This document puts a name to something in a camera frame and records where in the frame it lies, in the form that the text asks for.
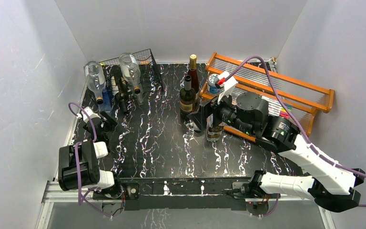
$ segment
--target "marble tabletop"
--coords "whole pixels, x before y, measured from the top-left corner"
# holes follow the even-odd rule
[[[223,133],[208,142],[179,115],[179,91],[187,64],[160,64],[164,90],[151,83],[144,104],[129,101],[129,116],[113,107],[118,125],[108,133],[109,155],[99,159],[100,168],[116,171],[120,178],[251,177],[255,170],[281,175],[302,175],[292,161],[266,151],[248,140]],[[197,64],[200,85],[207,77],[205,64]],[[97,111],[89,92],[82,106]],[[90,136],[77,122],[73,142]]]

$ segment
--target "gray wall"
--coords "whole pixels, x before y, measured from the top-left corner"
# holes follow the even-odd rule
[[[366,1],[310,0],[278,57],[278,71],[335,90],[313,142],[345,166],[366,171]],[[357,190],[366,203],[366,183]],[[336,228],[366,228],[366,208],[332,214]]]
[[[306,0],[55,0],[88,60],[151,48],[159,62],[213,52],[276,57]]]
[[[53,0],[0,0],[0,228],[35,227],[85,63]]]
[[[112,221],[89,205],[55,203],[48,229],[323,229],[312,201],[280,201],[275,212],[263,219],[247,211],[230,209],[150,209],[125,211]]]

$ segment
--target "bottle cap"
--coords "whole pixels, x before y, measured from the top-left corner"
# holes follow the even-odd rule
[[[97,97],[96,102],[97,102],[97,104],[103,104],[103,98],[102,97]]]
[[[141,92],[139,87],[134,87],[134,93],[139,94]]]

